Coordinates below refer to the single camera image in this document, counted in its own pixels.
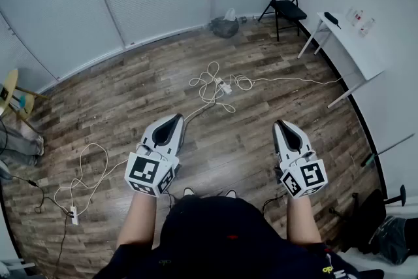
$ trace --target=table leg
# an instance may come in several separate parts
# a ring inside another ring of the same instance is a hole
[[[21,120],[21,121],[23,121],[24,123],[26,123],[26,125],[27,125],[30,129],[32,129],[34,132],[36,132],[36,134],[38,134],[38,131],[37,131],[34,127],[32,127],[32,125],[31,125],[29,122],[27,122],[25,119],[23,119],[23,118],[20,116],[19,112],[18,112],[17,110],[15,110],[15,109],[14,109],[14,107],[13,107],[11,104],[8,104],[8,106],[9,106],[9,107],[10,107],[10,109],[13,111],[13,113],[15,113],[15,115],[18,117],[18,119],[19,119],[19,120]]]
[[[322,43],[319,44],[318,49],[313,53],[314,55],[316,55],[318,53],[318,51],[320,51],[320,49],[324,47],[324,45],[325,45],[325,43],[327,43],[328,38],[330,37],[330,35],[331,35],[331,32],[329,32],[327,37],[325,37],[325,40]]]
[[[19,91],[34,95],[35,97],[40,97],[40,98],[43,98],[43,99],[49,99],[49,97],[47,97],[46,95],[37,94],[35,92],[25,90],[24,88],[20,88],[19,86],[16,86],[16,89],[19,90]]]
[[[303,53],[305,52],[306,48],[308,47],[308,45],[311,43],[312,39],[314,38],[314,35],[316,34],[317,30],[319,29],[319,27],[321,27],[322,24],[322,20],[319,19],[318,25],[316,26],[316,29],[312,32],[310,38],[306,41],[303,49],[300,51],[298,58],[301,58]]]
[[[328,105],[328,108],[331,108],[334,106],[338,101],[348,97],[350,94],[352,94],[355,90],[357,90],[360,86],[362,86],[366,80],[363,80],[359,82],[358,84],[355,84],[352,88],[348,89],[345,93],[341,94],[337,99],[335,99],[331,104]]]

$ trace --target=black folding chair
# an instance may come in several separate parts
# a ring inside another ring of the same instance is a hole
[[[268,12],[267,14],[274,13],[274,16],[276,18],[277,41],[279,41],[279,30],[296,27],[292,25],[290,27],[283,27],[279,29],[278,18],[283,17],[286,20],[292,21],[294,23],[297,23],[299,20],[304,20],[307,18],[305,12],[298,7],[298,0],[296,0],[296,4],[294,4],[294,2],[295,0],[271,0],[271,2],[266,7],[265,11],[259,18],[260,21],[264,14],[266,14],[270,6],[274,9],[274,12]]]

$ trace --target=wooden stool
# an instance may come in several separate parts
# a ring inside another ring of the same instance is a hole
[[[3,83],[3,88],[0,92],[0,115],[2,115],[2,113],[4,113],[4,111],[7,109],[7,107],[9,107],[13,111],[13,113],[15,113],[15,115],[18,117],[18,119],[21,119],[21,121],[26,123],[29,128],[31,128],[34,132],[37,133],[35,128],[33,128],[32,125],[26,121],[26,119],[32,113],[33,105],[35,104],[35,97],[40,97],[43,99],[49,99],[49,98],[46,97],[45,95],[37,94],[35,92],[20,88],[19,86],[17,86],[17,83],[18,83],[18,70],[15,69],[8,73],[7,78],[5,82]],[[20,110],[16,110],[10,103],[10,100],[12,98],[16,100],[17,102],[19,102],[19,104],[22,102],[21,99],[13,95],[14,90],[28,93],[24,96],[25,105]]]

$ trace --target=shoe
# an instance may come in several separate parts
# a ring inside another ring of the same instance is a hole
[[[44,138],[42,136],[38,137],[37,140],[40,142],[40,156],[44,155]]]
[[[225,194],[228,198],[236,199],[238,196],[236,195],[236,192],[233,189],[230,189],[227,194]]]
[[[186,195],[195,195],[195,192],[191,188],[185,188],[183,191],[183,196],[185,197]]]

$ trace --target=plastic bag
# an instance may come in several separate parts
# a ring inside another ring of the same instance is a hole
[[[235,16],[235,9],[230,8],[223,18],[213,19],[209,28],[218,37],[223,37],[224,39],[233,37],[240,28],[238,19]]]

